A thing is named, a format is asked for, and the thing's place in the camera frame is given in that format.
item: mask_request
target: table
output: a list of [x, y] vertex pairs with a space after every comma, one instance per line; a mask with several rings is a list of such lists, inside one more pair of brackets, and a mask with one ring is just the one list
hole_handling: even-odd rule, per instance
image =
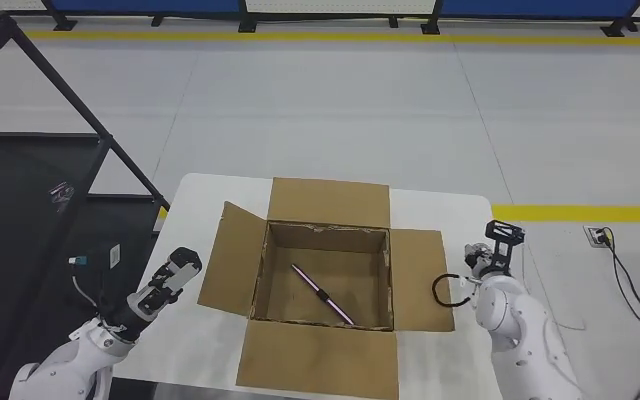
[[[266, 218], [271, 182], [186, 175], [141, 283], [179, 246], [197, 251], [206, 268], [224, 201]], [[486, 242], [485, 225], [492, 219], [484, 197], [391, 189], [390, 201], [392, 228], [441, 231], [448, 271], [469, 273], [464, 245]], [[115, 376], [306, 399], [341, 397], [236, 386], [247, 320], [196, 304], [204, 275], [202, 271], [189, 282], [179, 301], [160, 313], [127, 359], [115, 366]], [[469, 290], [470, 285], [451, 285], [453, 299], [465, 297]], [[471, 307], [455, 309], [454, 321], [456, 330], [450, 333], [398, 333], [401, 399], [502, 398], [491, 364], [489, 335], [476, 324]]]

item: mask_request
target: floor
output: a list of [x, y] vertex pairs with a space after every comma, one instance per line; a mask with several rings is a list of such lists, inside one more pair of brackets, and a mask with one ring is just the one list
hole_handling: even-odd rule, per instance
[[[25, 30], [47, 20], [20, 20]], [[149, 31], [83, 20], [80, 30]], [[168, 21], [172, 30], [237, 25]], [[401, 22], [401, 32], [417, 30]], [[460, 35], [601, 37], [589, 24], [442, 24]], [[385, 21], [260, 31], [389, 32]], [[495, 204], [640, 203], [637, 46], [327, 41], [36, 41], [169, 199], [189, 172], [387, 183]], [[21, 51], [0, 51], [4, 131], [89, 131]], [[110, 157], [95, 192], [145, 193]], [[640, 323], [582, 223], [524, 223], [532, 294], [548, 304], [586, 398], [639, 389]], [[612, 224], [640, 281], [637, 224]]]

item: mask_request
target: power outlet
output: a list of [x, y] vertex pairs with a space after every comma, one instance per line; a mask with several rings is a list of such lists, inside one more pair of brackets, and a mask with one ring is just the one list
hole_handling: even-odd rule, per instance
[[604, 238], [604, 233], [596, 233], [596, 231], [602, 229], [600, 226], [583, 226], [584, 233], [587, 235], [587, 240], [589, 240], [589, 244], [591, 247], [596, 248], [607, 248], [607, 245], [602, 240]]

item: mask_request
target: yellow tape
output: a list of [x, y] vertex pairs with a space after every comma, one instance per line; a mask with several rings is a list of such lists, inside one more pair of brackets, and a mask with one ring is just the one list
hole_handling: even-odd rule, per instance
[[493, 217], [531, 222], [640, 222], [639, 206], [494, 204]]
[[640, 38], [569, 36], [422, 35], [407, 33], [330, 32], [108, 32], [28, 31], [31, 39], [141, 40], [141, 41], [327, 41], [327, 42], [414, 42], [502, 45], [640, 46]]

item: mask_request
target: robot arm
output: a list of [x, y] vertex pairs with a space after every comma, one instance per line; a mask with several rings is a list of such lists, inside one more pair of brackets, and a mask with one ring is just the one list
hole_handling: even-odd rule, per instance
[[9, 400], [106, 400], [113, 365], [124, 360], [140, 333], [178, 299], [182, 287], [201, 269], [196, 252], [184, 247], [175, 250], [149, 284], [127, 297], [126, 304], [85, 323], [42, 364], [22, 367]]
[[509, 261], [524, 231], [492, 221], [488, 246], [467, 245], [465, 260], [479, 284], [476, 321], [491, 336], [491, 361], [504, 400], [582, 398], [556, 327], [547, 310], [511, 277]]

